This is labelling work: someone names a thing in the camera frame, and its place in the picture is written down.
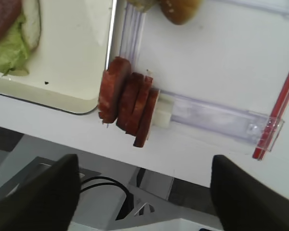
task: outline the white table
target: white table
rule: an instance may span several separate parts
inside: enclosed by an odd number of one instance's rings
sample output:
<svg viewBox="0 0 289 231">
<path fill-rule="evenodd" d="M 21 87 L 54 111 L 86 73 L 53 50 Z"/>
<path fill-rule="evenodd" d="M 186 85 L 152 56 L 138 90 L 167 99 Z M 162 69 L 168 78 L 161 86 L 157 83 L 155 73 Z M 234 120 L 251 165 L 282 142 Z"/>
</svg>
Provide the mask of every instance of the white table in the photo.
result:
<svg viewBox="0 0 289 231">
<path fill-rule="evenodd" d="M 289 53 L 284 60 L 289 65 Z M 286 75 L 288 71 L 286 66 L 281 66 L 281 70 L 278 66 L 274 68 Z M 254 105 L 251 105 L 250 109 L 256 110 L 259 107 L 257 98 L 253 101 Z M 265 111 L 268 111 L 271 106 L 267 106 Z M 82 116 L 70 115 L 0 96 L 1 127 L 207 187 L 210 185 L 212 157 L 215 154 L 224 154 L 255 178 L 289 198 L 289 106 L 284 119 L 286 123 L 273 152 L 267 154 L 263 161 L 258 162 L 251 157 L 253 148 L 247 150 L 246 154 L 248 155 L 243 155 L 227 148 L 208 146 L 179 133 L 159 128 L 153 128 L 145 148 L 133 148 L 132 137 L 124 135 L 115 126 L 109 126 L 106 129 L 106 126 L 103 126 L 98 119 L 96 112 Z"/>
</svg>

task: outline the red plastic strip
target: red plastic strip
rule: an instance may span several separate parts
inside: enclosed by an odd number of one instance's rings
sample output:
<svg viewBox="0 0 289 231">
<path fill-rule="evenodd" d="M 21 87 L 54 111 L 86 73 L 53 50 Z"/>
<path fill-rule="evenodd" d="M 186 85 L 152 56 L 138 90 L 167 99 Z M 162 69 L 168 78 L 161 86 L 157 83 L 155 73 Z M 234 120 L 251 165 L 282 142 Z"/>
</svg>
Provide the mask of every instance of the red plastic strip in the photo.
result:
<svg viewBox="0 0 289 231">
<path fill-rule="evenodd" d="M 288 102 L 289 102 L 289 73 L 284 83 L 284 86 L 279 94 L 279 97 L 276 101 L 276 104 L 271 112 L 271 117 L 281 118 L 288 105 Z M 262 146 L 265 147 L 265 145 L 268 146 L 271 140 L 272 140 L 272 133 L 265 132 L 262 135 L 261 140 L 258 143 L 258 146 L 261 146 L 261 147 Z M 266 153 L 265 150 L 256 148 L 253 154 L 253 158 L 262 160 L 265 153 Z"/>
</svg>

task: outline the sliced sausage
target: sliced sausage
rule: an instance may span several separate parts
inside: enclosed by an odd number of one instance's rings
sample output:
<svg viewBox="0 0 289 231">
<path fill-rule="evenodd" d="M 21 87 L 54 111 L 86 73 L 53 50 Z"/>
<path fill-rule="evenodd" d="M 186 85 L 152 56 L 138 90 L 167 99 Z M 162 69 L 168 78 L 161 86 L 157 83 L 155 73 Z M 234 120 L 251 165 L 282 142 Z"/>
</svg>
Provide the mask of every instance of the sliced sausage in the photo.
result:
<svg viewBox="0 0 289 231">
<path fill-rule="evenodd" d="M 127 80 L 119 102 L 119 113 L 117 119 L 117 126 L 124 131 L 125 125 L 133 113 L 137 95 L 143 82 L 144 76 L 139 73 L 132 73 L 131 77 Z"/>
<path fill-rule="evenodd" d="M 142 85 L 139 91 L 139 94 L 137 96 L 133 113 L 130 116 L 128 122 L 126 123 L 126 126 L 125 126 L 126 134 L 136 136 L 140 119 L 143 114 L 144 107 L 148 99 L 150 89 L 152 88 L 152 84 L 153 84 L 153 79 L 151 77 L 146 76 L 144 79 L 144 84 Z"/>
<path fill-rule="evenodd" d="M 156 106 L 156 102 L 158 100 L 159 90 L 151 89 L 148 97 L 148 101 L 144 108 L 144 114 L 141 118 L 141 122 L 139 125 L 139 129 L 137 131 L 136 139 L 134 142 L 134 147 L 142 148 L 144 146 L 145 141 L 147 140 L 151 124 L 152 117 L 154 114 L 154 109 Z"/>
<path fill-rule="evenodd" d="M 21 0 L 0 0 L 0 39 L 21 14 Z"/>
<path fill-rule="evenodd" d="M 113 123 L 118 116 L 118 101 L 126 79 L 131 74 L 131 64 L 128 60 L 116 57 L 103 73 L 100 87 L 98 109 L 99 116 L 106 124 Z"/>
</svg>

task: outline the hamburger bun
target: hamburger bun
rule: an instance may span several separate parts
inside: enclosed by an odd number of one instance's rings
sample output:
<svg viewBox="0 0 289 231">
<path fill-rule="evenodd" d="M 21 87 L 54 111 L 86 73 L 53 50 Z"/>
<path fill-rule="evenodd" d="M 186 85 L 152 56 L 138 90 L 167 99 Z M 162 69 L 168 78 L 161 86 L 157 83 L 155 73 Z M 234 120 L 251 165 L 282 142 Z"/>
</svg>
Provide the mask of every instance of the hamburger bun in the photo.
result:
<svg viewBox="0 0 289 231">
<path fill-rule="evenodd" d="M 176 25 L 183 25 L 192 19 L 203 0 L 160 0 L 164 15 Z"/>
<path fill-rule="evenodd" d="M 25 23 L 22 24 L 23 38 L 30 50 L 34 50 L 39 45 L 41 36 L 39 0 L 22 0 L 22 3 L 26 17 Z"/>
</svg>

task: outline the sausage slice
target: sausage slice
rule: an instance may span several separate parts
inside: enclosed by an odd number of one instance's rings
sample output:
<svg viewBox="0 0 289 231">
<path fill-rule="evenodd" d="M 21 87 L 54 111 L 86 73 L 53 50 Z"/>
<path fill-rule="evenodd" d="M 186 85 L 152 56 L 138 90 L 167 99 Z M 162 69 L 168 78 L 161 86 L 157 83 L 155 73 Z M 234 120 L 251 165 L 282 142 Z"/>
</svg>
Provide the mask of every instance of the sausage slice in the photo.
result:
<svg viewBox="0 0 289 231">
<path fill-rule="evenodd" d="M 21 0 L 0 0 L 0 39 L 21 14 Z"/>
<path fill-rule="evenodd" d="M 116 57 L 103 73 L 100 87 L 99 116 L 106 124 L 113 123 L 118 116 L 118 102 L 126 79 L 131 74 L 131 64 L 127 59 Z"/>
<path fill-rule="evenodd" d="M 148 99 L 150 89 L 152 88 L 152 84 L 153 84 L 153 79 L 151 77 L 146 76 L 144 79 L 144 84 L 142 85 L 139 91 L 139 94 L 137 96 L 133 113 L 130 116 L 128 122 L 126 123 L 126 126 L 125 126 L 126 134 L 136 136 L 140 119 L 143 114 L 144 107 Z"/>
<path fill-rule="evenodd" d="M 144 76 L 139 73 L 132 73 L 131 77 L 127 80 L 119 102 L 119 114 L 117 119 L 117 126 L 124 131 L 126 123 L 133 113 L 137 95 L 143 82 Z"/>
<path fill-rule="evenodd" d="M 137 131 L 134 147 L 142 148 L 147 140 L 151 124 L 152 117 L 155 109 L 156 102 L 158 100 L 159 90 L 151 89 L 148 97 L 148 101 L 144 108 L 144 114 L 142 116 L 139 129 Z"/>
</svg>

